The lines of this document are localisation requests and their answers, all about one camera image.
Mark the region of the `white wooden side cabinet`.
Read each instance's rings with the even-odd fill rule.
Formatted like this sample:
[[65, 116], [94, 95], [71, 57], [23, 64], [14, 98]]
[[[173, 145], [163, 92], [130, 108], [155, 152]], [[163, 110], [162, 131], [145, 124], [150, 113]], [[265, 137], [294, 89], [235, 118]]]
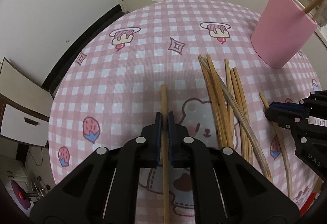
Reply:
[[47, 147], [51, 94], [20, 73], [9, 60], [1, 63], [1, 137]]

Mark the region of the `pink cylindrical utensil cup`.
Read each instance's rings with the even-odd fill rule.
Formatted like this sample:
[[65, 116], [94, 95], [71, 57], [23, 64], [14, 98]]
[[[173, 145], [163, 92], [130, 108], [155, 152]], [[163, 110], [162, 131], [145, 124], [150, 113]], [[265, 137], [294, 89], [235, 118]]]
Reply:
[[293, 0], [269, 0], [251, 36], [257, 55], [270, 67], [281, 69], [317, 29]]

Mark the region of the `pink checkered tablecloth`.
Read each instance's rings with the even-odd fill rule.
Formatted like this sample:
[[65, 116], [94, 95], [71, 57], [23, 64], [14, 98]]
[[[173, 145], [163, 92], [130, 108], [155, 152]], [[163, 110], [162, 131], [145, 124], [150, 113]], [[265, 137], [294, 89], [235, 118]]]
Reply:
[[277, 136], [264, 116], [267, 101], [294, 102], [321, 89], [303, 52], [283, 68], [265, 64], [251, 45], [259, 14], [221, 0], [168, 0], [123, 16], [78, 54], [51, 109], [49, 155], [61, 182], [100, 146], [121, 147], [167, 109], [191, 136], [217, 147], [216, 127], [198, 56], [210, 55], [224, 78], [225, 61], [238, 70], [251, 127], [274, 185], [287, 193]]

